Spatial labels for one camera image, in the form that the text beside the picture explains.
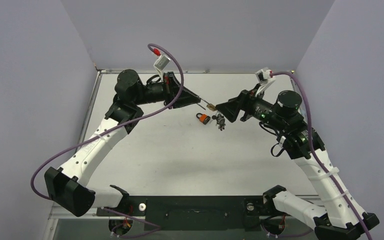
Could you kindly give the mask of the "brass long-shackle padlock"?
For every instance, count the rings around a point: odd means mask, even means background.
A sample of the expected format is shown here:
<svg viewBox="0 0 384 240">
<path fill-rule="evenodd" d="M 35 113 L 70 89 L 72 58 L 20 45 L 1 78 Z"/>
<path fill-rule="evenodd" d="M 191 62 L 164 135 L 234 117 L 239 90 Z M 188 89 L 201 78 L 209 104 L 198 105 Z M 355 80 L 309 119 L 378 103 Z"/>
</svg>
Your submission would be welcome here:
<svg viewBox="0 0 384 240">
<path fill-rule="evenodd" d="M 208 102 L 207 100 L 205 100 L 203 98 L 201 98 L 200 101 L 196 104 L 203 110 L 209 110 L 212 112 L 216 111 L 216 107 L 212 103 Z"/>
</svg>

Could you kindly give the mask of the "orange Opel padlock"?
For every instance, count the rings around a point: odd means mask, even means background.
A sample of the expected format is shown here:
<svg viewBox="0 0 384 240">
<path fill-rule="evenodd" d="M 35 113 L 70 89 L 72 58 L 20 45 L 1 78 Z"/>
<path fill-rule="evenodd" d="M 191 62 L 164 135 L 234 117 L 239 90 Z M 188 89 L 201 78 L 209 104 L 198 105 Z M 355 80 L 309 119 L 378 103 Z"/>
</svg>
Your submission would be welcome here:
<svg viewBox="0 0 384 240">
<path fill-rule="evenodd" d="M 207 125 L 212 119 L 209 115 L 204 113 L 197 113 L 195 116 L 203 125 Z"/>
</svg>

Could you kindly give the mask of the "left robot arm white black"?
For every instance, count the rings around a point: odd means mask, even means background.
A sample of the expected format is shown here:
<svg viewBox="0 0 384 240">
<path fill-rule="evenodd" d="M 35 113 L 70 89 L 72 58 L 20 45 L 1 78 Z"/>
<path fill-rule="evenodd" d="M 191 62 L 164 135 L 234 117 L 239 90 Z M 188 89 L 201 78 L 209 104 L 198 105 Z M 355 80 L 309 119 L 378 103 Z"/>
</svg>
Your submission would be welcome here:
<svg viewBox="0 0 384 240">
<path fill-rule="evenodd" d="M 180 87 L 173 72 L 146 83 L 133 69 L 119 73 L 113 103 L 94 134 L 69 160 L 44 173 L 49 198 L 76 217 L 100 207 L 109 207 L 116 215 L 125 214 L 129 210 L 129 201 L 125 198 L 128 193 L 116 185 L 111 185 L 110 191 L 97 193 L 87 188 L 90 178 L 113 147 L 132 132 L 144 115 L 141 105 L 162 102 L 166 108 L 178 109 L 201 102 L 197 94 Z"/>
</svg>

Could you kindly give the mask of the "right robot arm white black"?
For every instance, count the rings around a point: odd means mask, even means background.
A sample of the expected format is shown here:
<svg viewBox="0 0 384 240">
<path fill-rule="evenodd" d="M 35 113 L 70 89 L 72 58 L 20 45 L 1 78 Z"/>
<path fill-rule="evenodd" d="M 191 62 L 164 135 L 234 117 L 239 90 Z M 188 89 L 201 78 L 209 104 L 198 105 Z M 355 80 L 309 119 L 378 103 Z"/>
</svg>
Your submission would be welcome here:
<svg viewBox="0 0 384 240">
<path fill-rule="evenodd" d="M 315 205 L 277 185 L 263 193 L 262 207 L 267 213 L 294 217 L 320 240 L 356 240 L 380 221 L 353 199 L 325 144 L 299 113 L 301 103 L 302 97 L 292 90 L 281 91 L 274 103 L 257 96 L 254 90 L 243 90 L 215 108 L 229 122 L 255 118 L 261 126 L 272 129 L 281 150 L 304 172 L 322 201 L 322 206 Z"/>
</svg>

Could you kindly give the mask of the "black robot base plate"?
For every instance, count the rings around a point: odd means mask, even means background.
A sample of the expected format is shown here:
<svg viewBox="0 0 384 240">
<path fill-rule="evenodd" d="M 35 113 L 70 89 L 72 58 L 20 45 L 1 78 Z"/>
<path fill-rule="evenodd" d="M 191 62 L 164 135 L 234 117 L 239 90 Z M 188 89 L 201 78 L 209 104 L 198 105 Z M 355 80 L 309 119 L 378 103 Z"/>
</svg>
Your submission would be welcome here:
<svg viewBox="0 0 384 240">
<path fill-rule="evenodd" d="M 99 217 L 120 213 L 143 217 L 151 231 L 260 231 L 264 226 L 275 234 L 286 228 L 284 215 L 263 205 L 260 195 L 231 196 L 129 196 L 110 211 L 98 209 Z"/>
</svg>

